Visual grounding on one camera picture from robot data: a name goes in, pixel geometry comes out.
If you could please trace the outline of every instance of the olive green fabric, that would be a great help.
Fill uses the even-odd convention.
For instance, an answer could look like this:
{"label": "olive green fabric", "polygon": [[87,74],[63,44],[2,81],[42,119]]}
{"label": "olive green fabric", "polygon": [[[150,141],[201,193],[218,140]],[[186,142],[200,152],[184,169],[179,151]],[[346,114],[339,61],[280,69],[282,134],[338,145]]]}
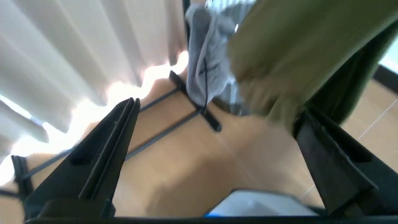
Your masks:
{"label": "olive green fabric", "polygon": [[397,18],[396,0],[257,1],[229,40],[239,92],[255,113],[288,130],[308,101],[341,123],[394,38]]}

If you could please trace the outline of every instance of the wooden floor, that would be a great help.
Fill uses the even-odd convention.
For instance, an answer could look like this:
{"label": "wooden floor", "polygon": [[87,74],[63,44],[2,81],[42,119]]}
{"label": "wooden floor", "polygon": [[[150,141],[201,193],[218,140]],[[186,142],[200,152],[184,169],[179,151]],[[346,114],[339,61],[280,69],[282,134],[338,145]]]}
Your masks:
{"label": "wooden floor", "polygon": [[[142,104],[171,90],[158,80]],[[398,170],[398,97],[371,82],[344,124],[345,130]],[[322,205],[297,143],[281,127],[256,116],[237,117],[210,111],[223,125],[214,133],[197,116],[124,163],[113,203],[117,216],[198,217],[232,189],[266,189],[295,195],[304,203]],[[130,150],[194,111],[177,93],[139,115]],[[29,167],[51,155],[31,155]],[[38,186],[57,166],[33,176]],[[17,200],[0,197],[0,220],[20,223]]]}

